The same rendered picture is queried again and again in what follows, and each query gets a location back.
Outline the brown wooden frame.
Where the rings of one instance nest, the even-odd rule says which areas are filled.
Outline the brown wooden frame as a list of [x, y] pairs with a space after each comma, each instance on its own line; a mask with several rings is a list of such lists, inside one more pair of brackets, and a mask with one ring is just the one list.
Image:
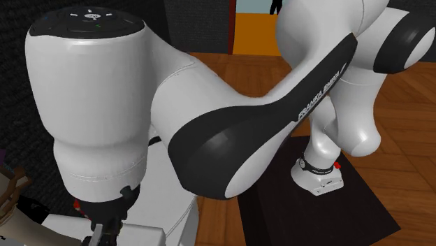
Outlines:
[[22, 190], [31, 183], [22, 166], [0, 165], [0, 224], [12, 214]]

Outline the beige rounded object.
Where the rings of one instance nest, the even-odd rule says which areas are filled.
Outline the beige rounded object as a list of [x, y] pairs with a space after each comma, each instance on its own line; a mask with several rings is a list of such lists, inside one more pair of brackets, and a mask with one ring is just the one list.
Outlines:
[[34, 222], [16, 205], [0, 219], [0, 236], [12, 238], [25, 246], [82, 246], [81, 240]]

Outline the dark robot stand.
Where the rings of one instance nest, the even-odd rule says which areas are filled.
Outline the dark robot stand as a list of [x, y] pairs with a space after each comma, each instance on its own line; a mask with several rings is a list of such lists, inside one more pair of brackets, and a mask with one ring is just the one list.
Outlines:
[[291, 178], [309, 141], [289, 137], [261, 178], [238, 196], [247, 246], [371, 246], [400, 230], [348, 159], [343, 188], [314, 196]]

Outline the black flat object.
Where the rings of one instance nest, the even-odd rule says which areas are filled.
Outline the black flat object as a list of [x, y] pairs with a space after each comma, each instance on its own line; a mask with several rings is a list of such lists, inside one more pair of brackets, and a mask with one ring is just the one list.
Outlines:
[[50, 214], [50, 209], [35, 199], [20, 195], [17, 208], [36, 223], [42, 224]]

